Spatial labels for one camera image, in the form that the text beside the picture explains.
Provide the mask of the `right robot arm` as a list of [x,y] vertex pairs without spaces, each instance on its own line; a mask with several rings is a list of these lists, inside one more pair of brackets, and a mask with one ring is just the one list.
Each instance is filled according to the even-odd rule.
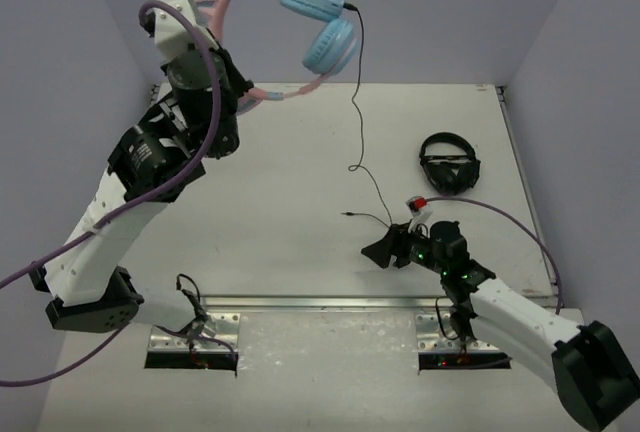
[[544,381],[583,429],[602,431],[639,400],[639,376],[612,330],[559,316],[472,259],[458,223],[394,224],[361,253],[380,268],[411,263],[438,274],[464,341],[488,342]]

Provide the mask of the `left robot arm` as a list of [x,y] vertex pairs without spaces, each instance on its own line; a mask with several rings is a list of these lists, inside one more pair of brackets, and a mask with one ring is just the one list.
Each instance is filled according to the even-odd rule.
[[202,164],[181,173],[198,152],[222,159],[239,148],[236,113],[253,85],[227,50],[211,49],[209,56],[221,96],[212,142],[205,141],[213,108],[210,76],[202,54],[189,46],[162,66],[169,92],[109,155],[96,195],[70,236],[87,240],[30,272],[34,288],[52,296],[46,314],[53,329],[106,333],[156,317],[152,294],[137,290],[120,262],[142,230],[204,176]]

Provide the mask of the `black folded headphones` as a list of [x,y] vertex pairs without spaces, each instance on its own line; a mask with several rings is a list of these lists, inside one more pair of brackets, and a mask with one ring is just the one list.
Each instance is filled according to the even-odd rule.
[[[463,154],[427,154],[427,148],[437,143],[455,146]],[[480,178],[481,161],[475,149],[466,139],[451,132],[438,132],[427,137],[420,148],[419,163],[427,181],[445,196],[459,195],[472,189]]]

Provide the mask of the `right metal base bracket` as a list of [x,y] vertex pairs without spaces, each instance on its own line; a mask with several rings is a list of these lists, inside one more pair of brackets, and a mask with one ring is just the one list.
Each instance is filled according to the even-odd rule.
[[414,315],[416,349],[420,356],[452,355],[465,350],[471,355],[501,353],[495,346],[483,341],[471,341],[462,345],[450,326],[449,314],[444,313],[438,319],[434,310],[417,312]]

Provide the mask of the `metal base bracket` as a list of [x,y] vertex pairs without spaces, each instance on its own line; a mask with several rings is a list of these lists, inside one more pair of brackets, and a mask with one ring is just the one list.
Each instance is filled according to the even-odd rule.
[[[202,339],[194,342],[194,349],[202,353],[223,354],[239,350],[241,314],[239,312],[209,312],[211,326],[201,332]],[[172,335],[157,327],[151,329],[147,351],[153,353],[187,352],[188,341],[182,336]]]
[[414,315],[416,349],[420,356],[452,355],[465,350],[471,355],[501,353],[495,346],[483,341],[471,341],[462,345],[450,326],[449,314],[444,313],[438,319],[434,310],[417,312]]

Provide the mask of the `left metal base bracket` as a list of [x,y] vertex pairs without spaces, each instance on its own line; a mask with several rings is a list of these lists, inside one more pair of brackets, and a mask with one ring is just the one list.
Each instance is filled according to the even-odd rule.
[[[239,350],[241,314],[239,312],[209,312],[211,326],[201,332],[202,339],[194,342],[194,349],[202,353],[223,354]],[[188,341],[182,336],[172,335],[157,327],[151,329],[147,351],[153,353],[187,352]]]

